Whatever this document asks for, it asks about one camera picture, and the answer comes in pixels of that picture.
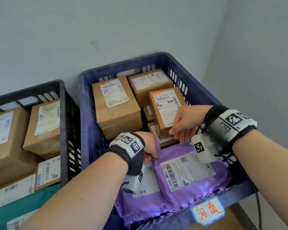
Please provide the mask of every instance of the person's left arm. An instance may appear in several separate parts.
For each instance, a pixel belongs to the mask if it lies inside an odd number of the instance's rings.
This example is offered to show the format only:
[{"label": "person's left arm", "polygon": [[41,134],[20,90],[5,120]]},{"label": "person's left arm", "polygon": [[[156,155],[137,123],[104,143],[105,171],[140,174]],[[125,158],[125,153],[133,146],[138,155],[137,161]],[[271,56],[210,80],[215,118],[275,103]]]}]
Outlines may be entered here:
[{"label": "person's left arm", "polygon": [[[145,152],[158,157],[155,135],[136,133],[145,141]],[[20,229],[102,229],[127,171],[128,164],[120,156],[105,153],[59,190]]]}]

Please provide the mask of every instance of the teal plastic bag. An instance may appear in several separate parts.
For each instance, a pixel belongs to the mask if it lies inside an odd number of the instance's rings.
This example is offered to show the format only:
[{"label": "teal plastic bag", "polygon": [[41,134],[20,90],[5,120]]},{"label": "teal plastic bag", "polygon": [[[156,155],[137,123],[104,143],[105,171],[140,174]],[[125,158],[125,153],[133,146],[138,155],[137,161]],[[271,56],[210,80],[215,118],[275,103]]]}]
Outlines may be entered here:
[{"label": "teal plastic bag", "polygon": [[10,220],[39,209],[56,192],[58,192],[59,189],[60,184],[46,187],[34,192],[33,194],[0,207],[0,230],[6,230],[6,224]]}]

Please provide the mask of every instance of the basket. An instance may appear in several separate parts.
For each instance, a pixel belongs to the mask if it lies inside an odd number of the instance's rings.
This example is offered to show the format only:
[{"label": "basket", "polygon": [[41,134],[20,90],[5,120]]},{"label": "basket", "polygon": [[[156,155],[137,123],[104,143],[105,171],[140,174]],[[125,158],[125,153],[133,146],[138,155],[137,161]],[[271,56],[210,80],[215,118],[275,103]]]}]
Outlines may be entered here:
[{"label": "basket", "polygon": [[[89,69],[80,75],[80,117],[81,117],[81,170],[84,170],[98,159],[108,147],[100,127],[96,123],[96,112],[93,98],[92,84],[106,81],[117,76],[131,76],[161,68],[174,86],[178,86],[188,105],[215,105],[221,104],[206,88],[204,88],[172,55],[165,52],[155,53],[135,59],[130,59],[102,67]],[[243,172],[233,153],[227,158],[235,161],[231,164],[224,158],[232,172],[232,180],[227,188],[215,192],[225,207],[230,206],[254,193],[251,183]],[[119,216],[115,210],[111,213],[104,229],[121,229]],[[138,225],[138,229],[182,229],[194,223],[188,208],[177,213],[170,213],[157,217]]]},{"label": "basket", "polygon": [[60,98],[61,187],[81,171],[80,111],[62,80],[22,89],[0,96],[0,112],[22,107],[31,114],[32,106]]}]

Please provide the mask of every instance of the purple plastic bag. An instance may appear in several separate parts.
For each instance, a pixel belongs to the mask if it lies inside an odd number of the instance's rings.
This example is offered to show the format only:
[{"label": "purple plastic bag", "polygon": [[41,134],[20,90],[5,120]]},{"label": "purple plastic bag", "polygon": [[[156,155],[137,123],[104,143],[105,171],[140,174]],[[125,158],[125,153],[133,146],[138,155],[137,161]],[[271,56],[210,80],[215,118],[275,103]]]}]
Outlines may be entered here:
[{"label": "purple plastic bag", "polygon": [[217,189],[223,190],[232,178],[221,160],[202,164],[196,160],[194,151],[189,143],[176,144],[159,148],[160,158],[152,160],[170,212],[179,211]]},{"label": "purple plastic bag", "polygon": [[133,195],[120,189],[115,201],[116,210],[119,216],[123,218],[126,228],[130,228],[133,221],[160,216],[161,213],[168,211],[165,197],[158,186],[152,162],[144,162],[144,164],[146,169],[139,192]]}]

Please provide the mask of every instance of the white wall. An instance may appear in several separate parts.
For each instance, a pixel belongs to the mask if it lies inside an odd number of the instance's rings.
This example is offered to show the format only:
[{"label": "white wall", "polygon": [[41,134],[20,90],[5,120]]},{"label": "white wall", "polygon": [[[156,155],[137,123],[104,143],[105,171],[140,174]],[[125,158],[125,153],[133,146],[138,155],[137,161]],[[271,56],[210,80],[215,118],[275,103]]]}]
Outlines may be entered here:
[{"label": "white wall", "polygon": [[0,95],[156,51],[202,81],[228,0],[0,0]]},{"label": "white wall", "polygon": [[[288,148],[288,0],[230,0],[203,85]],[[261,200],[264,229],[287,229]],[[254,196],[240,204],[258,223]]]}]

